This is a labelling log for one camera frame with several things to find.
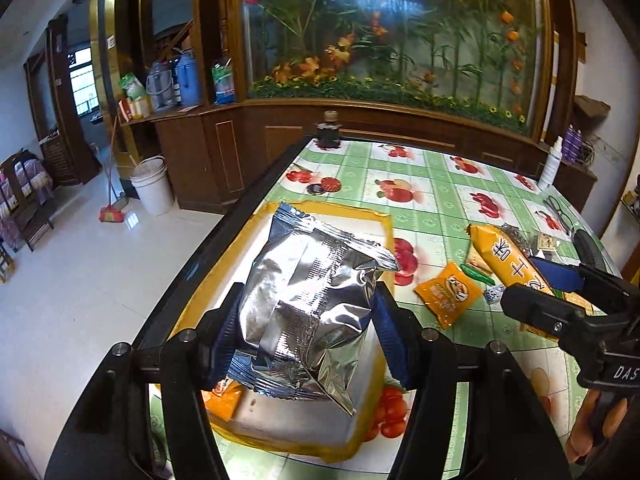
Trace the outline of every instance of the white plastic bucket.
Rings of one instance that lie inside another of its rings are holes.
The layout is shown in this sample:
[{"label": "white plastic bucket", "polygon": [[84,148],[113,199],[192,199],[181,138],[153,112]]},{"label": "white plastic bucket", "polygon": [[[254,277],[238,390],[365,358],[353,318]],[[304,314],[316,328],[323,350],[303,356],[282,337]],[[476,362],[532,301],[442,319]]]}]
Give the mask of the white plastic bucket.
[{"label": "white plastic bucket", "polygon": [[163,156],[153,156],[140,162],[133,170],[131,183],[150,215],[166,213],[174,205]]}]

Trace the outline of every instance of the window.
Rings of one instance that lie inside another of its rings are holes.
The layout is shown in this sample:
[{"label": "window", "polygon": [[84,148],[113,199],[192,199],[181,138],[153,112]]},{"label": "window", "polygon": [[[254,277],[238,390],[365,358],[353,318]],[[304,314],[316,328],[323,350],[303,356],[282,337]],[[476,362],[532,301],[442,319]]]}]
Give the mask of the window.
[{"label": "window", "polygon": [[89,113],[98,106],[91,49],[84,48],[69,55],[69,75],[78,115]]}]

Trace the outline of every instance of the orange snack bag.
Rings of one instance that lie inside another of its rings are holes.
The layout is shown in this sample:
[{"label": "orange snack bag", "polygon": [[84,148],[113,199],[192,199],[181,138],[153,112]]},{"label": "orange snack bag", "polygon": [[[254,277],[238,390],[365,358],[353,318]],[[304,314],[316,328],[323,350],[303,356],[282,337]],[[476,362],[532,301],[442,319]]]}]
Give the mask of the orange snack bag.
[{"label": "orange snack bag", "polygon": [[220,381],[212,392],[202,392],[204,405],[215,417],[229,422],[242,396],[244,386],[226,378]]},{"label": "orange snack bag", "polygon": [[482,296],[482,289],[453,262],[437,278],[420,283],[414,290],[445,329]]},{"label": "orange snack bag", "polygon": [[516,244],[493,225],[470,225],[466,232],[478,254],[504,286],[521,283],[551,294],[553,291]]}]

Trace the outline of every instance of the green checkered tablecloth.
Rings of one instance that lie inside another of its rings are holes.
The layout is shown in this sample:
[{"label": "green checkered tablecloth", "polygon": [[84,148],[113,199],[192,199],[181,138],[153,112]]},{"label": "green checkered tablecloth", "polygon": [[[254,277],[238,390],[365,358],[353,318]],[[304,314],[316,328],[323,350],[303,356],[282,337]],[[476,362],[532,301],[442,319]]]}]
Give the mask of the green checkered tablecloth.
[{"label": "green checkered tablecloth", "polygon": [[[326,177],[339,180],[340,190],[315,194],[319,186],[313,184]],[[499,304],[488,305],[484,298],[463,313],[451,329],[442,330],[413,291],[417,283],[435,277],[447,261],[458,265],[464,262],[470,244],[465,229],[470,223],[507,223],[528,235],[538,231],[554,235],[562,240],[558,247],[561,259],[566,264],[575,263],[578,256],[574,246],[543,203],[550,193],[574,226],[583,226],[592,234],[555,189],[543,194],[535,182],[509,171],[443,153],[379,142],[345,140],[336,150],[322,150],[310,142],[265,200],[327,201],[390,215],[394,237],[407,240],[418,259],[411,283],[396,282],[396,301],[415,312],[423,326],[437,328],[455,343],[483,347],[499,339],[525,374],[534,368],[544,369],[550,379],[550,418],[564,441],[586,393],[577,384],[578,366],[571,356],[547,339],[521,332],[520,324],[506,317]],[[602,249],[600,241],[595,240]],[[443,478],[452,478],[461,466],[467,395],[468,385],[459,384]],[[159,410],[159,403],[152,402],[152,414],[161,419]],[[240,446],[217,435],[216,441],[233,479],[373,480],[386,478],[401,437],[388,439],[379,435],[364,443],[350,460],[331,465],[315,458]]]}]

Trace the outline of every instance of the eyeglasses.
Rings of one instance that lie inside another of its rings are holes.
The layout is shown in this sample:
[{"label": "eyeglasses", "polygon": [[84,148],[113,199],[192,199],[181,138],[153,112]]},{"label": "eyeglasses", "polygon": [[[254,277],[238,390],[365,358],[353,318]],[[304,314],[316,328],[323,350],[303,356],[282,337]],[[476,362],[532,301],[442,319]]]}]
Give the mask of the eyeglasses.
[{"label": "eyeglasses", "polygon": [[549,209],[551,209],[553,213],[556,214],[556,217],[560,221],[560,224],[562,225],[564,232],[567,233],[568,236],[571,236],[574,230],[573,229],[574,221],[567,213],[564,212],[560,203],[558,202],[558,199],[556,199],[556,197],[549,196],[543,200],[543,203]]}]

